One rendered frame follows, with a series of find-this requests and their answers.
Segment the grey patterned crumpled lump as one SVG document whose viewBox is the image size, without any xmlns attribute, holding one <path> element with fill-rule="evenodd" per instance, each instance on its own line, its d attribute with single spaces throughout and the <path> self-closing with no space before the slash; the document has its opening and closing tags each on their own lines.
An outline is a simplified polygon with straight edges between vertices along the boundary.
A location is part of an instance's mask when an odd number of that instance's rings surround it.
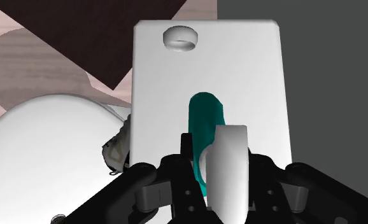
<svg viewBox="0 0 368 224">
<path fill-rule="evenodd" d="M 130 167 L 130 135 L 131 114 L 124 121 L 119 133 L 102 147 L 104 162 L 111 170 L 109 173 L 110 176 L 123 173 Z"/>
</svg>

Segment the white round plate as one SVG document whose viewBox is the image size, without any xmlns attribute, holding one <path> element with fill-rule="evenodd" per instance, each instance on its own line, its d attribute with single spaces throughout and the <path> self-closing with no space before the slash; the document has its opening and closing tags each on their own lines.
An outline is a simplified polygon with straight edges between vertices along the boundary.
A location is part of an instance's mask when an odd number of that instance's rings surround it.
<svg viewBox="0 0 368 224">
<path fill-rule="evenodd" d="M 102 155 L 130 113 L 71 94 L 35 97 L 0 117 L 0 224 L 50 224 L 113 180 Z"/>
</svg>

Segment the white cutting board with hole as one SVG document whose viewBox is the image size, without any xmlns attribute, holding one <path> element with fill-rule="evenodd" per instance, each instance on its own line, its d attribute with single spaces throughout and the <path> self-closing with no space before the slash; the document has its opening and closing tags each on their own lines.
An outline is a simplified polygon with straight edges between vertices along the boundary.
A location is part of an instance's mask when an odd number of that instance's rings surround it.
<svg viewBox="0 0 368 224">
<path fill-rule="evenodd" d="M 272 20 L 145 20 L 134 28 L 130 162 L 180 150 L 190 98 L 213 94 L 252 153 L 292 161 L 280 28 Z"/>
</svg>

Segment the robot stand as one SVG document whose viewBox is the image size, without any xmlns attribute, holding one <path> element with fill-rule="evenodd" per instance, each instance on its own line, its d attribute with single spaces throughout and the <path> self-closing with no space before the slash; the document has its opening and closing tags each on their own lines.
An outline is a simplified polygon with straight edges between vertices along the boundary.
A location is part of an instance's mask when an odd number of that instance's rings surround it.
<svg viewBox="0 0 368 224">
<path fill-rule="evenodd" d="M 187 0 L 0 0 L 0 10 L 101 83 L 132 68 L 134 26 L 170 20 Z"/>
</svg>

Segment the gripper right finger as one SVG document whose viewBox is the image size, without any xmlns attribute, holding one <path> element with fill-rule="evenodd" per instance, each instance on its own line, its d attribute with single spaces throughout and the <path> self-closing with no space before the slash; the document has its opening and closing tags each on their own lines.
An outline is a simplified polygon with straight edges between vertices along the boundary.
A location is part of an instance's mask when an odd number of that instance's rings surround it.
<svg viewBox="0 0 368 224">
<path fill-rule="evenodd" d="M 248 224 L 368 224 L 368 198 L 302 162 L 249 153 Z"/>
</svg>

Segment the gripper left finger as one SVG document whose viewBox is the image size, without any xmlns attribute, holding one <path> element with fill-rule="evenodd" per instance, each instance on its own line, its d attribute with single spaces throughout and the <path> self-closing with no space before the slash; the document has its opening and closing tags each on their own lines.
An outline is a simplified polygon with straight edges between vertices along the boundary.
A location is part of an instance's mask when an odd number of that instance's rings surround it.
<svg viewBox="0 0 368 224">
<path fill-rule="evenodd" d="M 164 156 L 159 167 L 132 165 L 62 224 L 147 224 L 166 206 L 171 208 L 171 220 L 157 224 L 222 224 L 206 207 L 192 161 L 192 135 L 183 133 L 179 154 Z"/>
</svg>

